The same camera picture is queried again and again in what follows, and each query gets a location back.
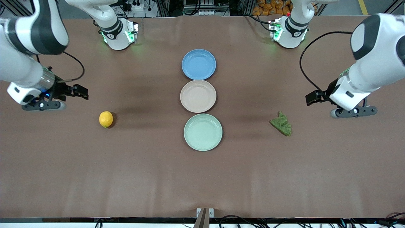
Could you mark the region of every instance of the yellow tape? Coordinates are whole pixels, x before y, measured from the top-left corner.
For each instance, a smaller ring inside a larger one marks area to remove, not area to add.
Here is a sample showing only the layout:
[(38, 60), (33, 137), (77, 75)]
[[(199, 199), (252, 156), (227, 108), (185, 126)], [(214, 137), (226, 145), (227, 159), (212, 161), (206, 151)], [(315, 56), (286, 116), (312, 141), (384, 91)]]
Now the yellow tape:
[(364, 0), (358, 0), (358, 4), (360, 5), (361, 12), (363, 15), (368, 15), (369, 13), (367, 12), (366, 5), (364, 4)]

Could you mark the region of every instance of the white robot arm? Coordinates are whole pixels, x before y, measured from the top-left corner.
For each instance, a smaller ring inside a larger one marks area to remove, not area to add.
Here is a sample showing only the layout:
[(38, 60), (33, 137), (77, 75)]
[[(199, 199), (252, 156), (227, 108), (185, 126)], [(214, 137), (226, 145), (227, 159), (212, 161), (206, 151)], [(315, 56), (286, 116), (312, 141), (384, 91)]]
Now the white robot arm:
[(326, 91), (316, 90), (306, 96), (307, 105), (325, 99), (336, 104), (338, 109), (332, 111), (332, 117), (375, 114), (375, 107), (358, 104), (381, 86), (405, 77), (405, 16), (376, 14), (366, 18), (354, 30), (350, 46), (356, 63)]
[(286, 48), (297, 47), (304, 40), (308, 24), (315, 14), (314, 3), (333, 3), (339, 0), (291, 0), (293, 8), (290, 16), (282, 16), (270, 25), (273, 40)]
[(123, 50), (136, 42), (138, 24), (118, 18), (111, 4), (118, 0), (66, 0), (90, 15), (101, 29), (104, 42), (114, 50)]
[(86, 88), (60, 83), (59, 77), (31, 57), (60, 54), (69, 43), (57, 2), (34, 0), (33, 3), (31, 16), (0, 21), (0, 80), (11, 82), (7, 92), (25, 110), (45, 110), (39, 107), (40, 100), (41, 106), (52, 104), (53, 109), (63, 109), (63, 102), (52, 99), (64, 101), (65, 96), (78, 96), (80, 92), (81, 97), (88, 99)]

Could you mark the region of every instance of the brown table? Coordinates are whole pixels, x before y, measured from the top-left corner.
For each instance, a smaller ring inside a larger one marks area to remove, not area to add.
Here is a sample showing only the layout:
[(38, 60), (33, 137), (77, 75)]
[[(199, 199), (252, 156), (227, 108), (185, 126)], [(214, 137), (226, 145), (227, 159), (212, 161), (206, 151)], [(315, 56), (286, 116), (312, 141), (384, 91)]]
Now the brown table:
[[(216, 216), (385, 217), (405, 211), (405, 80), (371, 94), (379, 113), (333, 119), (334, 106), (306, 106), (314, 90), (298, 66), (303, 48), (329, 31), (353, 30), (364, 17), (315, 17), (296, 49), (272, 43), (243, 17), (145, 19), (138, 43), (109, 49), (91, 20), (66, 20), (67, 51), (86, 67), (78, 82), (90, 99), (68, 98), (62, 112), (21, 110), (0, 83), (1, 217)], [(326, 88), (354, 63), (350, 36), (330, 35), (303, 60)], [(194, 114), (180, 104), (189, 81), (181, 60), (203, 48), (217, 60), (208, 111), (224, 137), (209, 152), (192, 150), (183, 127)], [(71, 58), (42, 56), (67, 79)], [(101, 112), (116, 114), (104, 129)], [(283, 111), (291, 137), (268, 121)]]

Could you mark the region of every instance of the lemon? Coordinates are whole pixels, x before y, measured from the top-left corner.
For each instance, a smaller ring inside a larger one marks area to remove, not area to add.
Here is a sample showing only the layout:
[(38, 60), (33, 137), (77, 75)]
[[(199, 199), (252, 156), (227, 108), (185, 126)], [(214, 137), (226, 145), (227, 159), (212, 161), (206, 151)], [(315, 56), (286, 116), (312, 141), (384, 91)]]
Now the lemon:
[(102, 112), (98, 118), (100, 125), (108, 128), (113, 123), (113, 115), (109, 111)]

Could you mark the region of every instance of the plate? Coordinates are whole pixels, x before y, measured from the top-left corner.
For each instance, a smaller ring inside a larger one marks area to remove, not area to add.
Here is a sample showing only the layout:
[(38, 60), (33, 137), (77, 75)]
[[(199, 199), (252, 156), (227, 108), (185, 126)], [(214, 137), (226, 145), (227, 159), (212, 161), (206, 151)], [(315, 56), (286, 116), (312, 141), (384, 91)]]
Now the plate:
[(205, 80), (214, 73), (217, 67), (215, 57), (204, 49), (188, 52), (181, 62), (184, 74), (193, 80)]
[(194, 150), (212, 150), (222, 139), (221, 123), (212, 115), (197, 114), (185, 124), (184, 139)]
[(180, 92), (181, 104), (190, 112), (206, 112), (215, 104), (217, 93), (206, 81), (194, 80), (187, 83)]

